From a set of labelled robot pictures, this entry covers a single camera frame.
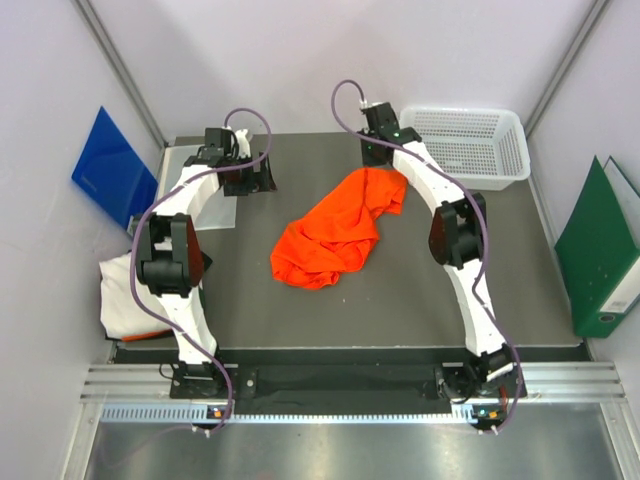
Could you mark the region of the orange t-shirt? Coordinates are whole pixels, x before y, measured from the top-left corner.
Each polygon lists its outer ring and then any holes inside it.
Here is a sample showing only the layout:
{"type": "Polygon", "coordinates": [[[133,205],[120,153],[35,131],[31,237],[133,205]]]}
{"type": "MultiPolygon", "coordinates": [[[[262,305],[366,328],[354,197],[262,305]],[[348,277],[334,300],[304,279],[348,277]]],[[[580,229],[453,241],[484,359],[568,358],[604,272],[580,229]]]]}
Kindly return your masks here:
{"type": "Polygon", "coordinates": [[[302,218],[289,223],[274,246],[274,280],[320,290],[361,270],[379,241],[377,219],[402,213],[407,179],[371,167],[347,175],[302,218]]]}

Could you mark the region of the white plastic basket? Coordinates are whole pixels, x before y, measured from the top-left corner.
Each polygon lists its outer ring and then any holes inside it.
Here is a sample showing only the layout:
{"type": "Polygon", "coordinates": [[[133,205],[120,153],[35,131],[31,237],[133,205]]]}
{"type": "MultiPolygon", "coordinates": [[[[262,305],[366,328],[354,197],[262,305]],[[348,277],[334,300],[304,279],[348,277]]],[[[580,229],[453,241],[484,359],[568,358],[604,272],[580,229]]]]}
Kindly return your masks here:
{"type": "Polygon", "coordinates": [[[510,110],[407,107],[399,121],[413,128],[438,165],[470,190],[502,191],[530,177],[524,127],[510,110]]]}

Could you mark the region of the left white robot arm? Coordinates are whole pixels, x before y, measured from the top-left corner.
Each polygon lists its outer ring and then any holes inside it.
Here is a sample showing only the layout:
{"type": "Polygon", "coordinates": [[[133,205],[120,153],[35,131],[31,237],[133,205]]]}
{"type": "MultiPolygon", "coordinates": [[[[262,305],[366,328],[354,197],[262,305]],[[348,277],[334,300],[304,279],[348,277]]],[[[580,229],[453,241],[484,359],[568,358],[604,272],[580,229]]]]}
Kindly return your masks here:
{"type": "Polygon", "coordinates": [[[187,159],[176,184],[134,220],[129,287],[144,313],[168,326],[177,340],[170,397],[220,398],[233,392],[218,354],[201,298],[211,265],[199,245],[195,221],[211,197],[243,196],[276,189],[269,154],[209,147],[187,159]]]}

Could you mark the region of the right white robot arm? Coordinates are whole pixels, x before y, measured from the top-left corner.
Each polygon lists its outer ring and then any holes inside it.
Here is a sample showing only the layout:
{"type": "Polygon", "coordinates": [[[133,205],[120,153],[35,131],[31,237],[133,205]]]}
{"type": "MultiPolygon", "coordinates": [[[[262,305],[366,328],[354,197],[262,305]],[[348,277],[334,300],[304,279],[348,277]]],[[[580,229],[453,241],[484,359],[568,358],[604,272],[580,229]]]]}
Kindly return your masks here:
{"type": "Polygon", "coordinates": [[[489,292],[484,197],[445,173],[411,128],[369,128],[356,136],[361,140],[363,163],[391,166],[418,192],[432,215],[429,250],[454,288],[470,354],[463,364],[462,391],[455,401],[492,394],[508,376],[521,376],[521,361],[497,322],[489,292]]]}

